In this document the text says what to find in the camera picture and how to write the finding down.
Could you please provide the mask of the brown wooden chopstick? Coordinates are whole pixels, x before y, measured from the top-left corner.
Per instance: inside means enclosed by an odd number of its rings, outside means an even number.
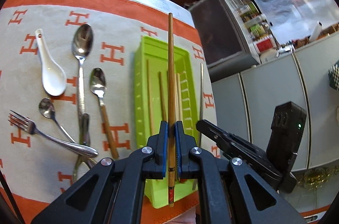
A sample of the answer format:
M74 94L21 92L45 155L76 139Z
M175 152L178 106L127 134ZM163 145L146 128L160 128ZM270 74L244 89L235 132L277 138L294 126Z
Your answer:
M175 192L175 68L173 14L168 14L168 205L174 206Z

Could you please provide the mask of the small steel teaspoon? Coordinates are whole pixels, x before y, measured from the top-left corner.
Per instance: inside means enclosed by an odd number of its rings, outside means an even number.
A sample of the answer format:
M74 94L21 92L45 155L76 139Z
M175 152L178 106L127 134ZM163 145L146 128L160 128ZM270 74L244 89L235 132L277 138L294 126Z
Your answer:
M71 142L76 143L76 141L71 137L71 135L58 123L56 119L55 108L50 98L43 98L40 101L39 112L45 118L51 119Z

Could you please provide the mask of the steel spoon wooden handle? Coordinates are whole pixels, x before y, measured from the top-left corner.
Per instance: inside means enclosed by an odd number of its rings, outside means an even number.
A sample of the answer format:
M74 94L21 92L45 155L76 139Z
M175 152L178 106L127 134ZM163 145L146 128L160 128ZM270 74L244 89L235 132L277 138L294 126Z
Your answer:
M109 144L110 152L113 159L119 159L116 143L111 134L107 110L104 103L104 95L106 91L106 78L101 68L94 68L90 75L90 91L98 97L99 107L103 120L103 127Z

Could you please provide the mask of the white ceramic soup spoon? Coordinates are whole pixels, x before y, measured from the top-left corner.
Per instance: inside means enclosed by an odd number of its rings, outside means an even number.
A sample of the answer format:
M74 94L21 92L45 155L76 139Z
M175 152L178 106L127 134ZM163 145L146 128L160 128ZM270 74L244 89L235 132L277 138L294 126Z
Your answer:
M67 77L65 71L52 58L41 28L35 31L37 47L41 59L41 78L44 90L51 96L65 92Z

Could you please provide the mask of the large steel spoon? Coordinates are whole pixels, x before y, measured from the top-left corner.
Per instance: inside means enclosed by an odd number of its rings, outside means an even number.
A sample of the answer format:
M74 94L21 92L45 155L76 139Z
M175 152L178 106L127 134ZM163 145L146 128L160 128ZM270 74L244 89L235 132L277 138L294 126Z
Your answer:
M89 56L93 46L93 30L89 24L82 24L75 32L71 51L78 61L78 77L77 77L77 109L81 144L90 145L89 134L89 117L86 116L85 110L85 76L83 65Z

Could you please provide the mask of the orange white H-pattern cloth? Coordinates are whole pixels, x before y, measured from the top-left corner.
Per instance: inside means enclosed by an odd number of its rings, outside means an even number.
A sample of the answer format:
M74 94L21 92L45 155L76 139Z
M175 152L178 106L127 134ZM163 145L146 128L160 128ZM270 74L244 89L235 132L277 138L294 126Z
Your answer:
M215 123L202 42L169 0L7 0L1 8L1 175L26 223L102 158L158 133L168 14L182 121Z

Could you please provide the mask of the steel chopstick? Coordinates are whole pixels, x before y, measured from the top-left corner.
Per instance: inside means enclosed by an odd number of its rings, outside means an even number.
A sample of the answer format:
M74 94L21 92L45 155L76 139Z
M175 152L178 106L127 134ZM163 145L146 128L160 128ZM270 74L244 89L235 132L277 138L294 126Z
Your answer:
M204 72L203 63L200 63L200 105L199 105L199 119L203 119L203 87L204 87ZM202 134L199 132L198 146L201 146Z

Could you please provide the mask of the green plastic utensil tray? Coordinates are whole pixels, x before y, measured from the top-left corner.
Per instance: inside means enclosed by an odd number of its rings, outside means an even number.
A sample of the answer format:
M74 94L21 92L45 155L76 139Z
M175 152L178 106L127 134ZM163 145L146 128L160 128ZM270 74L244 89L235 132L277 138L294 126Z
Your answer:
M157 134L160 123L167 119L168 106L168 44L151 36L143 36L134 57L135 131L139 148ZM176 97L176 118L181 120L185 134L199 137L195 128L198 109L190 54L174 48L174 70L181 93Z

